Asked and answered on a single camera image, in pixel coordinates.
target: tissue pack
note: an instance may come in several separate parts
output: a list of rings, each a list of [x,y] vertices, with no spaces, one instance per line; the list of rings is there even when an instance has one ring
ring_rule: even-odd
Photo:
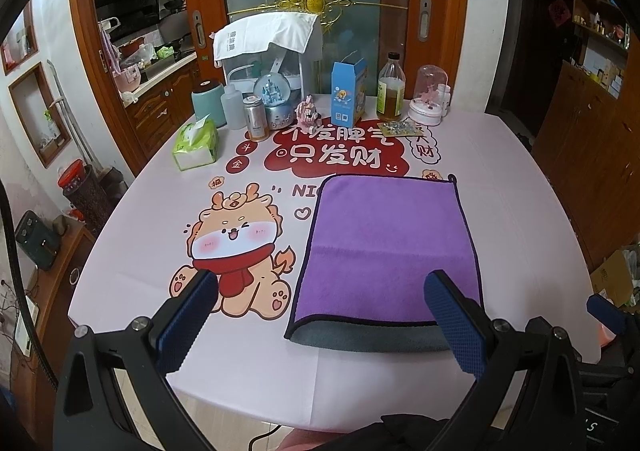
[[[331,123],[353,127],[364,114],[367,61],[334,63],[331,72]]]
[[[213,164],[217,158],[218,130],[208,117],[178,131],[172,155],[180,171]]]

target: blue gripper pad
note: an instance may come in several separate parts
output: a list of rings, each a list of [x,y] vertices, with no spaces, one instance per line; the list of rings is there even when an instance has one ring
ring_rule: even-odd
[[[465,297],[444,271],[431,272],[424,280],[424,301],[447,339],[462,371],[473,373],[478,380],[486,368],[485,339],[465,313],[462,304],[441,281],[438,275],[440,273],[444,274],[458,292],[460,299],[465,301]]]
[[[625,315],[599,294],[594,294],[587,300],[587,312],[605,325],[615,335],[625,333]]]
[[[218,300],[218,277],[213,272],[200,272],[204,272],[205,275],[200,278],[199,283],[174,313],[158,338],[156,370],[162,375],[180,369],[193,341],[196,340]]]

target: red scarf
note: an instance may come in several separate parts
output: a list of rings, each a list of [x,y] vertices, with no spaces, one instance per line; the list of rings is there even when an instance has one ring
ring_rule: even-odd
[[[212,259],[194,259],[193,267],[199,271],[211,271],[220,276],[218,289],[222,297],[235,297],[254,282],[249,268],[267,259],[275,249],[267,243],[248,253]]]

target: cartoon flame tail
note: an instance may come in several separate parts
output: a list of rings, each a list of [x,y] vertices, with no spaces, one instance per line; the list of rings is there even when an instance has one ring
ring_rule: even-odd
[[[277,275],[280,274],[289,274],[293,270],[293,265],[296,262],[296,254],[293,252],[293,249],[289,245],[287,250],[276,254],[274,258],[274,269]]]

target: dark green air fryer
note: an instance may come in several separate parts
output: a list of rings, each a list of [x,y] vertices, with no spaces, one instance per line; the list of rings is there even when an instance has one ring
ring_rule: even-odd
[[[27,211],[15,229],[15,241],[42,271],[53,267],[62,238],[49,229],[35,212]]]

